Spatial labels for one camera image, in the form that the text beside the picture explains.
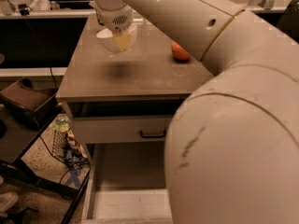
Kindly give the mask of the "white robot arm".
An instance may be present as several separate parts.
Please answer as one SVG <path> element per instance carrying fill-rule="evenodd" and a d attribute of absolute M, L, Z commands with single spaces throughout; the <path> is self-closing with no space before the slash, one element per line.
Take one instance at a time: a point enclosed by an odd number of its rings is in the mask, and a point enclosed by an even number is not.
<path fill-rule="evenodd" d="M 297 44 L 229 0 L 127 5 L 211 72 L 177 110 L 164 169 L 174 224 L 299 224 Z"/>

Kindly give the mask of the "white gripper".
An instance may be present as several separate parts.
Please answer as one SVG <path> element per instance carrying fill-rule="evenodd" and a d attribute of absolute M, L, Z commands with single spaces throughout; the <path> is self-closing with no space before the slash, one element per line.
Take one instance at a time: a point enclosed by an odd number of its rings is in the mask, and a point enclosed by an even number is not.
<path fill-rule="evenodd" d="M 113 38 L 120 51 L 131 48 L 132 34 L 128 28 L 133 23 L 134 13 L 128 5 L 114 10 L 97 7 L 96 16 L 100 25 L 113 32 Z"/>

